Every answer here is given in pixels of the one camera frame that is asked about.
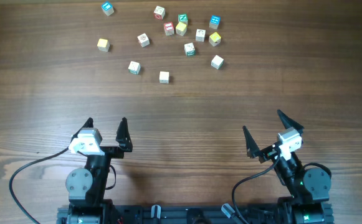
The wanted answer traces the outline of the red-framed picture block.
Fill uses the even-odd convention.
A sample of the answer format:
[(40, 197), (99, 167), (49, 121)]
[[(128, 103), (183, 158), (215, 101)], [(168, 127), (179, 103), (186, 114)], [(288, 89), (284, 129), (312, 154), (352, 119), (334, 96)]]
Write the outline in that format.
[(164, 32), (165, 32), (165, 34), (166, 34), (167, 36), (169, 36), (169, 35), (174, 35), (174, 33), (175, 33), (175, 28), (174, 28), (174, 25), (173, 25), (172, 22), (166, 22), (166, 23), (164, 23), (163, 27), (164, 27)]

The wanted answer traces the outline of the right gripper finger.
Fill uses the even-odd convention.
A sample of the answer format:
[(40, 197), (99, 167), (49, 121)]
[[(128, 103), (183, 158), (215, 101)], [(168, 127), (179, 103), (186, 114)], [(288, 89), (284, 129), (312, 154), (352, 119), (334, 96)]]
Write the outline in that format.
[(247, 129), (247, 127), (243, 126), (242, 129), (243, 129), (244, 136), (245, 136), (247, 155), (250, 158), (255, 158), (259, 155), (260, 149), (259, 149), (258, 145), (256, 144), (256, 142), (254, 141), (254, 138), (252, 137), (252, 135), (249, 132), (249, 130)]
[(285, 129), (288, 128), (294, 128), (296, 129), (300, 134), (303, 134), (304, 127), (293, 120), (292, 118), (289, 118), (285, 113), (283, 113), (281, 110), (277, 110), (277, 114), (285, 127)]

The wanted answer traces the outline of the plain white block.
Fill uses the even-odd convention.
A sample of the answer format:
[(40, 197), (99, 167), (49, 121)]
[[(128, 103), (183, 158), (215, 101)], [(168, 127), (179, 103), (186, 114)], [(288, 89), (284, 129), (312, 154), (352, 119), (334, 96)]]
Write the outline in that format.
[(159, 81), (160, 83), (169, 83), (169, 72), (160, 71), (159, 75)]
[(215, 55), (211, 61), (211, 66), (215, 69), (220, 69), (224, 63), (224, 59), (218, 55)]

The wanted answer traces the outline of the white block green edge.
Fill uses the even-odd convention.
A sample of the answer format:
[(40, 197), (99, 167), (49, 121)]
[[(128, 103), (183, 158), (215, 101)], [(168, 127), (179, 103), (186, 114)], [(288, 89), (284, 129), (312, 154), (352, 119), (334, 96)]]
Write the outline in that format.
[(131, 61), (129, 66), (128, 66), (128, 70), (130, 73), (132, 74), (136, 74), (138, 75), (141, 69), (141, 65), (138, 62), (135, 61)]
[(184, 51), (186, 56), (192, 56), (196, 54), (196, 49), (194, 48), (194, 44), (192, 42), (184, 45)]

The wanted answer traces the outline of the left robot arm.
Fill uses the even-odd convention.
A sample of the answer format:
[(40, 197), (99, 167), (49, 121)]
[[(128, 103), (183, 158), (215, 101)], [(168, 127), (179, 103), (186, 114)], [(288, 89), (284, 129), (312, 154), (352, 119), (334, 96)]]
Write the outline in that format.
[(112, 159), (124, 158), (124, 153), (131, 152), (133, 145), (128, 130), (128, 121), (122, 118), (117, 129), (118, 146), (101, 146), (102, 136), (89, 118), (76, 134), (72, 136), (69, 149), (72, 154), (86, 156), (83, 168), (73, 170), (66, 178), (69, 193), (69, 208), (58, 212), (57, 223), (123, 223), (120, 212), (113, 201), (105, 199), (108, 174), (115, 170)]

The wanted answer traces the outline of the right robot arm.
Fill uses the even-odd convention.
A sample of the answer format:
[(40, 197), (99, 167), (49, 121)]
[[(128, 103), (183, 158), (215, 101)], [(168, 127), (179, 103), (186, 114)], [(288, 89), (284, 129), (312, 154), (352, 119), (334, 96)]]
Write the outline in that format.
[[(316, 162), (301, 163), (296, 151), (303, 145), (304, 127), (281, 110), (277, 114), (285, 130), (278, 133), (275, 143), (264, 149), (258, 147), (247, 127), (242, 127), (247, 156), (258, 158), (260, 163), (270, 161), (272, 165), (240, 180), (233, 187), (231, 195), (236, 215), (243, 223), (333, 223), (333, 210), (328, 203), (331, 170)], [(275, 171), (290, 196), (280, 197), (277, 203), (248, 205), (239, 209), (236, 205), (236, 188), (271, 170)]]

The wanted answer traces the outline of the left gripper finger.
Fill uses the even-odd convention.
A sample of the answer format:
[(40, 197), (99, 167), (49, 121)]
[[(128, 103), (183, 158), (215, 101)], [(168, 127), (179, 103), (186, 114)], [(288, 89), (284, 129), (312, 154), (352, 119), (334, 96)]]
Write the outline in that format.
[(80, 128), (80, 133), (93, 129), (93, 118), (88, 118), (85, 124)]
[(132, 152), (133, 144), (128, 130), (128, 120), (125, 117), (122, 118), (118, 126), (116, 142), (122, 151)]

